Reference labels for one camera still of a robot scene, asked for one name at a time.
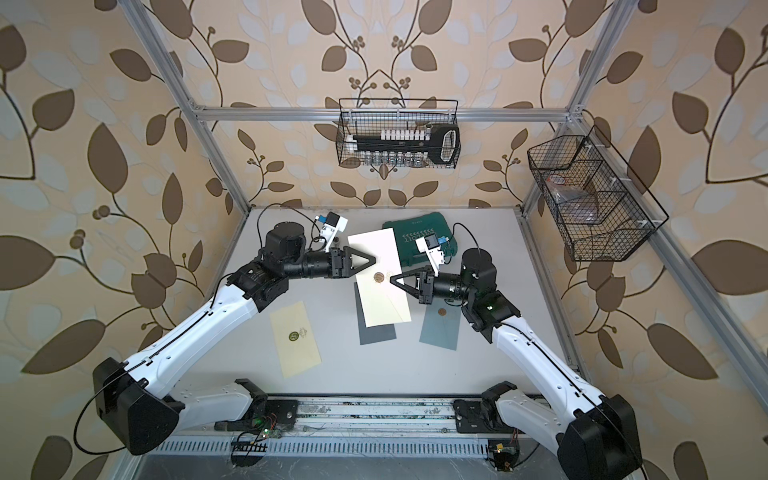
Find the cream envelope brown seal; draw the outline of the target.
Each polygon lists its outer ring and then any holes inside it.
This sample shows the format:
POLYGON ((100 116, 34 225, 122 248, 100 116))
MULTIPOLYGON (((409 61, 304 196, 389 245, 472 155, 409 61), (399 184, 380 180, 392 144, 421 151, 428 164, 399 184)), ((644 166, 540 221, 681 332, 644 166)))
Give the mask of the cream envelope brown seal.
POLYGON ((392 276, 402 273, 393 230, 352 235, 348 245, 375 258, 372 266, 356 275, 366 326, 411 322, 406 293, 390 283, 392 276))

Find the light blue-grey envelope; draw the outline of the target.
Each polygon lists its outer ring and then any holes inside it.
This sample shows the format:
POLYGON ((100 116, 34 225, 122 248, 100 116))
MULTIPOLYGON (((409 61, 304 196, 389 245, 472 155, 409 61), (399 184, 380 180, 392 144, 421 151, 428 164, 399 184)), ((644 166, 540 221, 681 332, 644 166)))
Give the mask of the light blue-grey envelope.
POLYGON ((462 314, 458 306, 442 300, 425 309, 420 332, 421 343, 455 351, 458 346, 462 314))

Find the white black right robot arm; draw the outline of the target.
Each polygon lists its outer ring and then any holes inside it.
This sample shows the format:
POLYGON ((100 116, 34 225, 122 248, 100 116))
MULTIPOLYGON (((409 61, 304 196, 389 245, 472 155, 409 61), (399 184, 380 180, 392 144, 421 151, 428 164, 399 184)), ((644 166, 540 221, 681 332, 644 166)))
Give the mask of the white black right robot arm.
POLYGON ((489 427, 523 431, 556 455, 570 479, 627 479, 644 469, 636 415, 620 395, 608 397, 561 360, 534 332, 520 310, 499 290, 492 256, 479 246, 464 251, 458 274, 441 273, 447 237, 419 237, 426 267, 391 278, 424 305, 456 302, 474 331, 508 356, 547 403, 518 392, 510 382, 483 394, 489 427))

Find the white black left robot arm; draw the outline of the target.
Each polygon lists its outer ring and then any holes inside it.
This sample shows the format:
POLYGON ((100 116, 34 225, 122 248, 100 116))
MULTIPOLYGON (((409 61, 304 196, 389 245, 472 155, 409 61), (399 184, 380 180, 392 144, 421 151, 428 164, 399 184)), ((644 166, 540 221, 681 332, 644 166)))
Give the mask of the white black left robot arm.
POLYGON ((333 244, 324 216, 322 249, 310 248, 304 228, 280 222, 262 240, 253 260, 224 276, 211 299, 166 336, 119 362, 108 358, 93 371, 98 417, 134 456, 146 454, 179 430, 223 422, 247 430, 266 413, 267 394, 247 378, 207 394, 174 398, 173 388, 208 351, 286 293, 293 279, 346 279, 375 265, 370 247, 333 244))

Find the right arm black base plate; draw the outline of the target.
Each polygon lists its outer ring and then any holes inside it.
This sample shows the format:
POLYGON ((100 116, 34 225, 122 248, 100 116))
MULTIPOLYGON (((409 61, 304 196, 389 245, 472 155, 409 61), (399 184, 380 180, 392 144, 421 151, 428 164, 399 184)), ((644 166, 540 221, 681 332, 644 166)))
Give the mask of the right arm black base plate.
POLYGON ((478 399, 457 399, 452 402, 456 430, 460 434, 513 434, 518 430, 501 419, 496 402, 502 394, 519 393, 518 387, 500 382, 485 390, 478 399))

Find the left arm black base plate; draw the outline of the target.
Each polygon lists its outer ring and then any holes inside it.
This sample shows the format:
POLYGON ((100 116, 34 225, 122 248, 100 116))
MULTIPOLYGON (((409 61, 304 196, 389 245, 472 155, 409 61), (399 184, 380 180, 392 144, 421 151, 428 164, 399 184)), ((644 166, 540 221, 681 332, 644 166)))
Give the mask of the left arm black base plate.
POLYGON ((237 420, 215 422, 215 430, 243 432, 273 430, 276 427, 291 430, 294 427, 297 421, 298 400, 270 397, 255 383, 246 378, 236 379, 234 384, 241 390, 248 392, 248 408, 237 420))

